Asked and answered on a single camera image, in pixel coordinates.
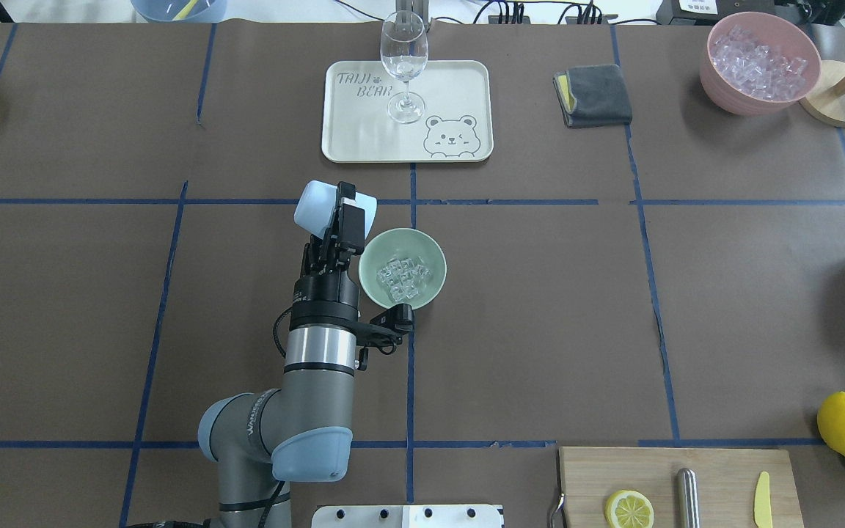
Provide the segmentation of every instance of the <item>light blue cap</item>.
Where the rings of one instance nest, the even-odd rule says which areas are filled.
[[[351,429],[316,428],[282,442],[272,451],[272,477],[285,482],[336,482],[348,472]]]

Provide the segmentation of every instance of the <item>white bracket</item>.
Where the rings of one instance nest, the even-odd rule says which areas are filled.
[[[320,507],[312,528],[504,528],[500,505]]]

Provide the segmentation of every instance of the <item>gray cloth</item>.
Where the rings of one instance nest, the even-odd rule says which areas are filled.
[[[559,77],[563,75],[574,99],[572,105],[560,90]],[[556,73],[553,84],[563,108],[563,120],[571,129],[631,122],[631,101],[617,64],[570,67]]]

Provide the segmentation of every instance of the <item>wine glass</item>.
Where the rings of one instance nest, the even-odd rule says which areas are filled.
[[[406,86],[387,103],[387,114],[396,123],[414,123],[425,114],[425,101],[409,91],[409,81],[423,72],[427,60],[429,41],[422,18],[408,10],[390,14],[380,34],[380,61],[390,76]]]

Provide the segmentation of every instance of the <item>wooden cutting board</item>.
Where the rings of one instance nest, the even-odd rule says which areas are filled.
[[[755,484],[771,475],[775,528],[804,528],[794,472],[782,449],[677,449],[664,447],[561,447],[560,477],[570,528],[607,528],[604,503],[619,489],[636,489],[654,505],[654,528],[678,524],[676,475],[697,474],[700,524],[755,528]]]

